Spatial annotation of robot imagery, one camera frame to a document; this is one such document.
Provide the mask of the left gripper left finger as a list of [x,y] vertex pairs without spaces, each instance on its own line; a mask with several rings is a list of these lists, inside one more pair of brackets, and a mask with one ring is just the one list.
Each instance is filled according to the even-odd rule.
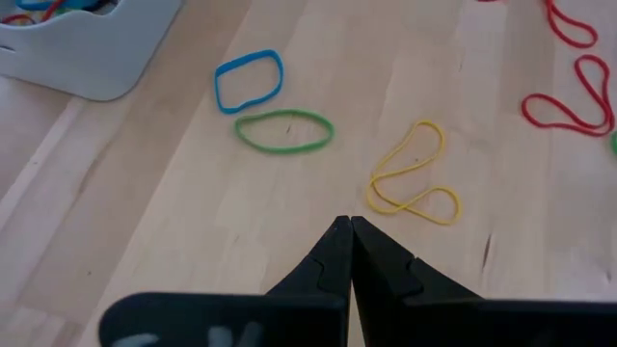
[[262,295],[144,292],[103,313],[103,346],[344,346],[352,223],[335,218],[302,261]]

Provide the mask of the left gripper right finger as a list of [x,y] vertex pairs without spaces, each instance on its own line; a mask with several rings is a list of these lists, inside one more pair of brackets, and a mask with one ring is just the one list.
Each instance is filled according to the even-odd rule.
[[368,346],[614,346],[613,303],[484,299],[363,217],[353,286]]

